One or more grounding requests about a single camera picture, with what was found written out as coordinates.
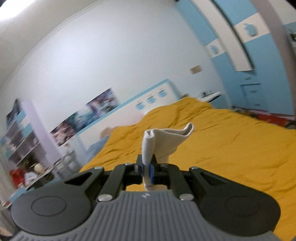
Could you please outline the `mustard yellow bed quilt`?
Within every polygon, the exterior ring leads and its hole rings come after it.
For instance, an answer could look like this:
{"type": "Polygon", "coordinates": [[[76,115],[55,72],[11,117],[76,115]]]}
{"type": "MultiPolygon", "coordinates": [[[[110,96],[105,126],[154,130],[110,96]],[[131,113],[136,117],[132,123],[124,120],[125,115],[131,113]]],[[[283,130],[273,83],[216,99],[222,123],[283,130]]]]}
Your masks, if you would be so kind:
{"type": "Polygon", "coordinates": [[[144,132],[153,128],[180,130],[194,125],[191,136],[170,155],[169,162],[186,170],[192,166],[272,196],[281,217],[275,234],[295,237],[295,131],[186,97],[155,108],[139,123],[119,126],[103,149],[85,166],[111,170],[134,162],[142,152],[144,132]]]}

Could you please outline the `white printed t-shirt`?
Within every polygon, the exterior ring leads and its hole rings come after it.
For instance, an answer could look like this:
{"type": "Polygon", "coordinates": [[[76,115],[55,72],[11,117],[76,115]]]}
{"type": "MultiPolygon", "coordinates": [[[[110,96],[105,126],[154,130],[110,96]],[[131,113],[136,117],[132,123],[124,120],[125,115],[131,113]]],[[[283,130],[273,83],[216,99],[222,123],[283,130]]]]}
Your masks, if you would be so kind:
{"type": "Polygon", "coordinates": [[[188,123],[181,130],[154,128],[144,132],[142,139],[142,162],[144,165],[143,180],[145,190],[161,191],[167,189],[163,184],[152,184],[150,168],[152,157],[155,156],[159,164],[167,164],[169,156],[192,134],[193,130],[193,124],[188,123]]]}

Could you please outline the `anime poster strip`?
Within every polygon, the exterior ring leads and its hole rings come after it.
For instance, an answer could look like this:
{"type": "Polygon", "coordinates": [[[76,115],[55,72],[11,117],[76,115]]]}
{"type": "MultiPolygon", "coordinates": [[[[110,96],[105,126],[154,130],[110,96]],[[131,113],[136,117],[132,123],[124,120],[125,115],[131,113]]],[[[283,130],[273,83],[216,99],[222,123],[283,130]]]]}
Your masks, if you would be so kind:
{"type": "Polygon", "coordinates": [[[114,91],[109,88],[71,114],[52,131],[56,144],[61,146],[78,132],[119,106],[114,91]]]}

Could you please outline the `blue white wardrobe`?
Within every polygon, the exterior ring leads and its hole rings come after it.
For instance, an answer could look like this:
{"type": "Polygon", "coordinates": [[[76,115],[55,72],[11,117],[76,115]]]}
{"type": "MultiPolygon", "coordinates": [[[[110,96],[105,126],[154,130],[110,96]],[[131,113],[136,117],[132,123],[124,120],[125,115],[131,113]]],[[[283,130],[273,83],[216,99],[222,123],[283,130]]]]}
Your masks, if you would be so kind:
{"type": "Polygon", "coordinates": [[[270,1],[177,1],[230,103],[295,115],[295,56],[270,1]]]}

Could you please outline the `purple bookshelf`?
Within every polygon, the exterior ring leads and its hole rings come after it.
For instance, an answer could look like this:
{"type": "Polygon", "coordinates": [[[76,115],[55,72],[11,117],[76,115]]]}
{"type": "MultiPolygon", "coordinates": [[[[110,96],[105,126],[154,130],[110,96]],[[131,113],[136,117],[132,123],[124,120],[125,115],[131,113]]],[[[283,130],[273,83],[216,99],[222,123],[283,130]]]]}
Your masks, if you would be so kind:
{"type": "Polygon", "coordinates": [[[61,158],[33,104],[16,99],[1,135],[1,203],[20,186],[32,182],[37,168],[48,168],[61,158]]]}

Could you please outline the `beige wall switch plate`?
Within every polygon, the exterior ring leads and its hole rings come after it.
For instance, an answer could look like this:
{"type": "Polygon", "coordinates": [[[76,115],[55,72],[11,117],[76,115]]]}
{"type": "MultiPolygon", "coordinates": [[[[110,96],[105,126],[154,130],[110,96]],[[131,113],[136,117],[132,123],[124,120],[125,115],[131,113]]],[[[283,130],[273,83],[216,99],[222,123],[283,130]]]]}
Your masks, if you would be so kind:
{"type": "Polygon", "coordinates": [[[202,71],[202,67],[200,65],[194,66],[190,69],[192,75],[197,74],[202,71]]]}

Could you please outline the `white blue bed headboard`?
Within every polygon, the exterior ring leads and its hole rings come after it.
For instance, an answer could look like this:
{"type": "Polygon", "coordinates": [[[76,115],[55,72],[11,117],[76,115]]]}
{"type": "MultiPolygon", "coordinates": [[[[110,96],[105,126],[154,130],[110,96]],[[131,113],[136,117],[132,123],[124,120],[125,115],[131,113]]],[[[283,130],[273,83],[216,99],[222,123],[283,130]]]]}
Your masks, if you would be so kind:
{"type": "Polygon", "coordinates": [[[163,80],[80,130],[70,141],[71,146],[77,153],[84,155],[92,144],[100,140],[101,132],[105,128],[134,125],[152,109],[170,105],[180,99],[181,94],[172,81],[163,80]]]}

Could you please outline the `white blue nightstand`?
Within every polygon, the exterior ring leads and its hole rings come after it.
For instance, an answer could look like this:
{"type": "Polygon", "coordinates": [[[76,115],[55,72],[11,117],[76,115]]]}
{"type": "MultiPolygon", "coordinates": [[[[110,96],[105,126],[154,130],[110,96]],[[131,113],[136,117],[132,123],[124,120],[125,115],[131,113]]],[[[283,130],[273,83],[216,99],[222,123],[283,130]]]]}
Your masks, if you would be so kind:
{"type": "Polygon", "coordinates": [[[222,92],[214,92],[211,94],[208,94],[204,97],[198,97],[197,100],[201,102],[208,102],[210,103],[214,108],[222,108],[223,107],[223,98],[222,98],[222,92]]]}

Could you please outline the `cluttered desk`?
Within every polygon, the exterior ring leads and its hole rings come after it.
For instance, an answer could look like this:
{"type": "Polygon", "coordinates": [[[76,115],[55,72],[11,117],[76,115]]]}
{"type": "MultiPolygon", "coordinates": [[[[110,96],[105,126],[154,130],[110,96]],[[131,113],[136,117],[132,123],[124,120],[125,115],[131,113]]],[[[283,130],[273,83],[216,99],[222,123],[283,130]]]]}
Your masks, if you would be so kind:
{"type": "Polygon", "coordinates": [[[16,150],[8,162],[12,164],[9,175],[13,185],[27,190],[74,174],[80,167],[72,147],[46,150],[41,144],[16,150]]]}

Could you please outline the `blue pillow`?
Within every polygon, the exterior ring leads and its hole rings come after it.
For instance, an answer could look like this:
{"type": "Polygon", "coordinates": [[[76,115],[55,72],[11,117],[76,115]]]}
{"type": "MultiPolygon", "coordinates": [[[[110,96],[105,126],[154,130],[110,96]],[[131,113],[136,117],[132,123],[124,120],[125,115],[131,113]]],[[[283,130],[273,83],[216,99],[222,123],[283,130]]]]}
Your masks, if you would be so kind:
{"type": "Polygon", "coordinates": [[[98,142],[92,144],[87,150],[87,161],[90,162],[105,146],[107,141],[109,140],[110,135],[103,137],[98,142]]]}

